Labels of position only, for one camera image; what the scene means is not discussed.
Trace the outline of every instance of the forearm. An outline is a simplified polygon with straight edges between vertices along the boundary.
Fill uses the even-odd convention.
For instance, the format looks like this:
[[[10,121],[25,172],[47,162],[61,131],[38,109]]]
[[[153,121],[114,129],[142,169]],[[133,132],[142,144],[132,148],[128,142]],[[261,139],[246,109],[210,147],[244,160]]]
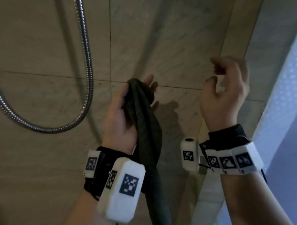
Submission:
[[[83,190],[63,225],[115,224],[111,221],[107,221],[96,213],[97,204],[98,202],[91,196],[91,194]]]
[[[260,173],[221,175],[221,181],[232,224],[292,224]]]

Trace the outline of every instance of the left hand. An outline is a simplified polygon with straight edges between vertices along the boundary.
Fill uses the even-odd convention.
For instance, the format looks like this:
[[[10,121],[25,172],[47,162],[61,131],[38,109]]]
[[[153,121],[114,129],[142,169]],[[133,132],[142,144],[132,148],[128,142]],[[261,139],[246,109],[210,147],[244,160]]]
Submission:
[[[153,75],[149,75],[144,83],[150,86],[153,92],[156,91],[158,83],[154,80]],[[132,124],[129,115],[126,112],[125,96],[129,90],[129,84],[126,84],[111,101],[107,116],[105,119],[105,133],[102,146],[121,151],[131,155],[133,148],[137,143],[136,127]],[[159,106],[159,102],[155,102],[152,106],[155,111]]]

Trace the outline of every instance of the metal hose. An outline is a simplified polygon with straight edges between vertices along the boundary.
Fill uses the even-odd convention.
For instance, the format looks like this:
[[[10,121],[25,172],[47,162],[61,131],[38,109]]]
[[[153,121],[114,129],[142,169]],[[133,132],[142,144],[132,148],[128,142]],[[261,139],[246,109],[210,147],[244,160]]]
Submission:
[[[10,119],[12,119],[14,122],[18,123],[19,125],[44,134],[57,134],[62,133],[68,130],[71,130],[72,128],[76,127],[78,124],[80,124],[83,119],[86,117],[91,103],[93,99],[93,71],[92,71],[92,61],[91,61],[91,52],[89,48],[89,40],[88,40],[88,33],[87,33],[87,27],[86,27],[86,21],[85,21],[85,14],[83,11],[83,3],[82,0],[74,0],[75,10],[78,17],[78,23],[79,23],[79,29],[80,29],[80,35],[81,35],[81,41],[83,44],[83,51],[84,51],[84,57],[85,57],[85,67],[86,67],[86,77],[87,77],[87,90],[86,90],[86,97],[85,102],[83,105],[83,108],[78,115],[78,117],[70,122],[69,124],[61,127],[42,127],[35,124],[30,123],[29,121],[21,118],[14,110],[13,108],[7,103],[5,100],[2,92],[0,91],[0,107],[4,114],[6,114]]]

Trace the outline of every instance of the right hand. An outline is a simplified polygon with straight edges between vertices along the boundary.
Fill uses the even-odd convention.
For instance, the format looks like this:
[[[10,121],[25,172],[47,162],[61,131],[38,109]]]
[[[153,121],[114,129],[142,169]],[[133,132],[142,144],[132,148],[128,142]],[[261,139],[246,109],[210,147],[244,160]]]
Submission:
[[[249,70],[244,59],[212,57],[214,74],[225,75],[226,90],[216,93],[217,77],[205,81],[200,107],[210,132],[237,124],[237,115],[249,93]]]

